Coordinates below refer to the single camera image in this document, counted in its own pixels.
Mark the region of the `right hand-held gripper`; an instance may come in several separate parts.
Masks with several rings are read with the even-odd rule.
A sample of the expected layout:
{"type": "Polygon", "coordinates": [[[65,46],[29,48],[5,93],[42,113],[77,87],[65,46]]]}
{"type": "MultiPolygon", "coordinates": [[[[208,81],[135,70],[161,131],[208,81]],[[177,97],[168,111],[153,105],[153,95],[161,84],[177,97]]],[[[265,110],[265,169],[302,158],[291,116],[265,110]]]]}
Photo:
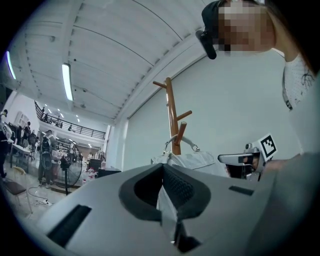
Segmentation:
{"type": "Polygon", "coordinates": [[[245,146],[244,153],[220,154],[217,159],[225,164],[232,178],[259,181],[269,162],[277,153],[277,147],[270,133],[245,146]]]}

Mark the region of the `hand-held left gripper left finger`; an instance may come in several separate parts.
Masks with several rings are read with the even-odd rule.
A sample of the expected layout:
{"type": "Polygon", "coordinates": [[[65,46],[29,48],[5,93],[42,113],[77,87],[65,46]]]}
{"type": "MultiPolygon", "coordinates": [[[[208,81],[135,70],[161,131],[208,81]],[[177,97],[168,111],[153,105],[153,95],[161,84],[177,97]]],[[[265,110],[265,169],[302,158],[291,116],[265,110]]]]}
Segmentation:
{"type": "Polygon", "coordinates": [[[134,184],[160,165],[146,165],[90,181],[55,203],[40,218],[40,246],[51,256],[179,256],[160,222],[139,219],[123,204],[123,195],[136,211],[134,184]]]}

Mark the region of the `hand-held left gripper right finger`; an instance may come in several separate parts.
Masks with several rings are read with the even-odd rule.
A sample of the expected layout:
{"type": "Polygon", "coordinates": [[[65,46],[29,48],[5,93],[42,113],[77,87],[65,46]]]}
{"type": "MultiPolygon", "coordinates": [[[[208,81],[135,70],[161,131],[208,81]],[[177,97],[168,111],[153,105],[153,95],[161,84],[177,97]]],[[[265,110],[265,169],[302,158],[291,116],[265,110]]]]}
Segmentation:
{"type": "Polygon", "coordinates": [[[248,256],[256,184],[162,166],[164,256],[248,256]]]}

